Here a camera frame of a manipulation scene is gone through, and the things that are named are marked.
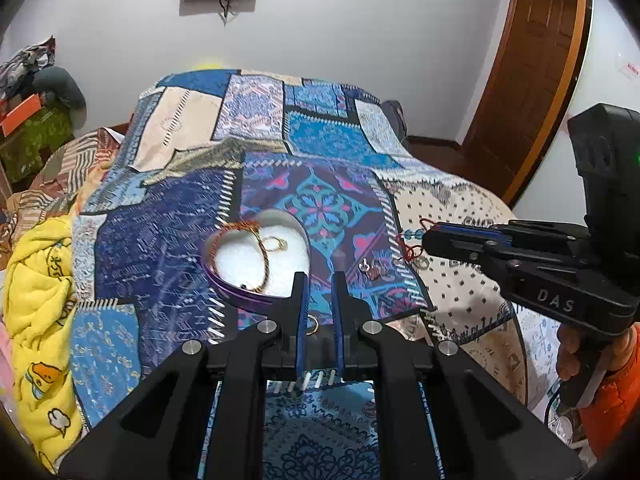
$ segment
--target white foam insert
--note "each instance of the white foam insert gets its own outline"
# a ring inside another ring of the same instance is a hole
[[[301,270],[309,275],[309,256],[306,240],[291,227],[267,226],[260,228],[260,238],[275,236],[286,240],[287,249],[268,253],[269,279],[262,294],[288,298],[293,286],[293,275]],[[263,241],[267,250],[277,247],[277,240]],[[220,240],[216,252],[216,269],[220,278],[231,285],[245,285],[251,289],[262,283],[264,263],[258,240],[248,232],[233,232]]]

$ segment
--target jewelry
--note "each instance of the jewelry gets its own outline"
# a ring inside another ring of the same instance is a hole
[[[398,233],[395,236],[395,240],[400,247],[400,250],[402,251],[402,257],[393,259],[393,263],[396,265],[401,263],[403,260],[407,263],[410,263],[412,260],[415,260],[416,258],[421,256],[422,252],[424,251],[421,245],[408,246],[406,243],[404,243],[402,233]]]
[[[255,221],[239,221],[239,222],[229,222],[222,226],[218,234],[213,241],[211,242],[210,249],[210,258],[211,258],[211,268],[213,272],[218,274],[218,270],[216,269],[216,251],[218,250],[218,246],[220,244],[220,240],[222,236],[229,231],[247,231],[255,236],[255,239],[258,240],[258,247],[260,248],[260,253],[262,254],[262,260],[264,261],[264,276],[262,278],[262,283],[254,288],[247,288],[246,285],[241,285],[240,288],[244,290],[248,290],[249,292],[258,292],[261,293],[264,288],[267,286],[267,281],[269,280],[269,257],[267,255],[267,249],[264,248],[264,244],[260,239],[260,233],[258,229],[260,228],[260,224]]]
[[[377,267],[371,267],[367,271],[367,278],[369,278],[372,282],[375,282],[380,277],[380,269]]]
[[[312,316],[311,314],[307,314],[306,320],[307,320],[307,329],[308,329],[308,320],[311,320],[314,323],[314,327],[311,329],[311,332],[307,330],[306,334],[307,335],[315,334],[318,331],[318,328],[320,328],[320,323],[318,323],[318,318],[316,316]]]
[[[262,242],[266,242],[267,240],[276,240],[278,243],[278,246],[275,249],[267,249],[266,251],[268,253],[277,253],[279,251],[286,251],[288,244],[286,240],[283,240],[282,238],[278,238],[277,236],[267,236],[266,238],[262,239]]]
[[[363,274],[369,272],[370,268],[371,266],[369,265],[366,258],[363,258],[362,261],[358,264],[358,270]]]
[[[424,254],[411,260],[412,266],[416,269],[427,270],[429,268],[429,259]]]

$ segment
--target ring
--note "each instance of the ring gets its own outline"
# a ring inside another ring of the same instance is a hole
[[[313,335],[318,331],[318,328],[320,328],[320,323],[318,323],[318,318],[316,316],[312,316],[311,314],[307,314],[306,318],[307,318],[307,322],[310,319],[311,321],[314,322],[314,325],[315,325],[313,330],[311,332],[307,332],[306,334],[307,335]]]
[[[262,242],[266,242],[267,240],[276,240],[278,243],[278,246],[275,249],[266,249],[266,251],[268,253],[277,253],[279,251],[286,251],[287,250],[287,241],[283,240],[282,238],[278,238],[277,236],[267,236],[266,238],[262,239]]]
[[[411,263],[416,269],[426,270],[429,268],[429,259],[426,256],[418,256],[411,260]]]

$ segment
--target cartoon duck print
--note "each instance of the cartoon duck print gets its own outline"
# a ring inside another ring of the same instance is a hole
[[[55,366],[40,362],[31,363],[24,377],[31,383],[33,397],[40,400],[61,373]]]
[[[68,415],[63,413],[58,408],[54,408],[47,415],[49,415],[49,424],[62,433],[62,438],[66,435],[66,428],[71,426],[71,421]]]
[[[63,305],[62,311],[60,312],[60,317],[56,320],[56,323],[58,323],[60,326],[65,325],[69,314],[71,314],[71,311],[76,306],[76,301],[77,300],[75,296],[71,296],[68,300],[66,300],[66,303]]]

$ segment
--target yellow blanket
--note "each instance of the yellow blanket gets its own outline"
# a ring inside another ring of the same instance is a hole
[[[70,237],[69,216],[47,219],[25,233],[4,286],[18,420],[50,470],[82,429],[69,373],[75,312]]]

